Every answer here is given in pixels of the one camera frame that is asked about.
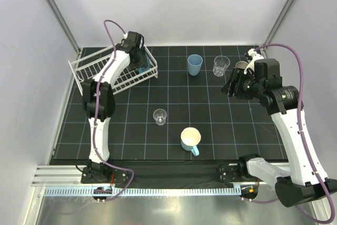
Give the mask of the right aluminium frame post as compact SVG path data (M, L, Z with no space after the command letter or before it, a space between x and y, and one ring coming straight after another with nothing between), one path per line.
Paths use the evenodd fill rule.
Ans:
M263 44L272 42L296 0L286 0Z

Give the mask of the small clear glass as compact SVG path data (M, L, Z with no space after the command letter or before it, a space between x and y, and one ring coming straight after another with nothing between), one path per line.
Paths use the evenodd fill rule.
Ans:
M153 118L157 125L164 125L167 118L167 112L164 109L156 109L153 112Z

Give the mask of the light blue hexagonal mug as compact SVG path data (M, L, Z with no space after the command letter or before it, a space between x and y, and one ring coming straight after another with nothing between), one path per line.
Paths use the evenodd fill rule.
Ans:
M185 128L180 135L181 147L185 151L191 152L194 156L199 156L200 152L198 149L198 144L201 141L200 132L193 127Z

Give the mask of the light blue plastic tumbler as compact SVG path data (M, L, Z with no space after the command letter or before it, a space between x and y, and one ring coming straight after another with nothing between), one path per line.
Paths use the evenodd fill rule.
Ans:
M191 76L197 76L201 70L203 59L200 55L192 54L187 58L187 71Z

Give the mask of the metal cup with brown base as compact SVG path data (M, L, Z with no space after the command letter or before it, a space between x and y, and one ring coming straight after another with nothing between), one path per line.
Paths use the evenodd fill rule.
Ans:
M240 70L245 70L248 66L248 62L245 61L239 61L236 63L235 68Z

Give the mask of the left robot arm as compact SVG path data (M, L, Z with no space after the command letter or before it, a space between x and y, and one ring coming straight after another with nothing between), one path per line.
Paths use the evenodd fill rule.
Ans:
M95 163L108 161L108 130L115 112L113 85L122 71L147 66L144 37L123 39L114 48L104 67L93 78L84 81L83 109L91 128L91 151L89 159Z

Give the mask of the left aluminium frame post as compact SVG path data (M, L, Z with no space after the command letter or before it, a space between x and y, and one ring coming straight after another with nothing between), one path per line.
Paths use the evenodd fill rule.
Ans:
M70 42L72 48L74 49L74 51L79 54L80 53L80 47L75 39L75 37L73 36L66 20L64 19L60 9L58 8L58 5L56 3L55 0L45 0L47 5L49 6L50 10L52 11L54 17L56 18L57 22L59 23L62 31L64 32L66 38L68 39L68 41Z

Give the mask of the tall clear glass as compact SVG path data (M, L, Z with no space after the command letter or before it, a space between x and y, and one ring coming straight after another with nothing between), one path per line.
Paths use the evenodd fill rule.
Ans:
M230 66L230 59L226 56L219 55L214 58L213 74L217 77L224 76L226 70Z

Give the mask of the aluminium frame post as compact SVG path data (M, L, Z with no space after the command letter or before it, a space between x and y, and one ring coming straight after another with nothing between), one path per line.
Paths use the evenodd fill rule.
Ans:
M296 0L286 0L263 44L272 42Z
M68 39L68 41L70 42L72 48L74 49L74 51L79 54L80 53L80 47L75 39L75 37L73 36L66 20L64 19L60 9L58 8L58 5L56 3L55 0L45 0L47 5L49 6L50 10L52 11L54 17L56 18L57 22L59 23L62 31L64 32L66 38Z

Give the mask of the aluminium front rail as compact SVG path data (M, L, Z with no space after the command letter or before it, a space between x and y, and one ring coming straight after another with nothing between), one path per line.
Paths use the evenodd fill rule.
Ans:
M129 186L126 189L108 183L81 183L80 172L71 166L55 168L39 167L33 178L33 187L42 187L42 195L46 197L92 197L97 202L117 197L189 197L189 196L226 196L241 197L250 193L257 194L265 183L260 180L248 180L231 183L218 182L173 189L139 188Z

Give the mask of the black grid mat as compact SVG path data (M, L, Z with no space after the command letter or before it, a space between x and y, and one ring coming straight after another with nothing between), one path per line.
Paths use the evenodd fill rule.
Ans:
M285 160L286 151L258 100L227 97L221 88L231 72L213 74L213 61L223 55L230 67L245 58L249 46L151 46L158 65L152 77L115 96L116 109L109 123L108 149L112 160L192 160L180 144L188 127L201 134L200 160L235 160L257 153L269 160ZM203 64L197 76L189 75L187 58L200 55ZM153 118L164 109L164 125Z

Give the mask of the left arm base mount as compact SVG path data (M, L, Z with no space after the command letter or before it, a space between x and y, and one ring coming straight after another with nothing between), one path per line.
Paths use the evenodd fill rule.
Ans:
M131 175L130 172L114 169L102 163L91 163L82 169L81 183L126 184Z

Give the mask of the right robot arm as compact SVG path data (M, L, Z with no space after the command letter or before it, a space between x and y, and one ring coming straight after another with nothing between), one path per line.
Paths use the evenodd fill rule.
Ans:
M261 179L285 207L336 193L336 180L321 166L305 125L304 109L298 108L298 89L282 84L277 60L262 58L253 64L251 69L247 62L237 62L221 91L240 100L259 100L280 134L290 169L282 170L258 154L249 154L239 157L238 177L243 181Z

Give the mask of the blue floral mug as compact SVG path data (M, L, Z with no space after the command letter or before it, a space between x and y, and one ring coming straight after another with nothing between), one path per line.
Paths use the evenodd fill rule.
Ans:
M150 60L148 59L148 57L146 57L146 65L143 66L143 67L137 68L135 71L136 71L138 74L141 74L141 73L146 72L146 71L149 70L150 68L151 68Z

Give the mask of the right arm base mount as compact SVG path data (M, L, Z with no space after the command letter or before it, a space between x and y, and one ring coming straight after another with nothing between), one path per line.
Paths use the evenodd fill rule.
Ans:
M239 182L241 180L237 163L220 164L216 170L222 183Z

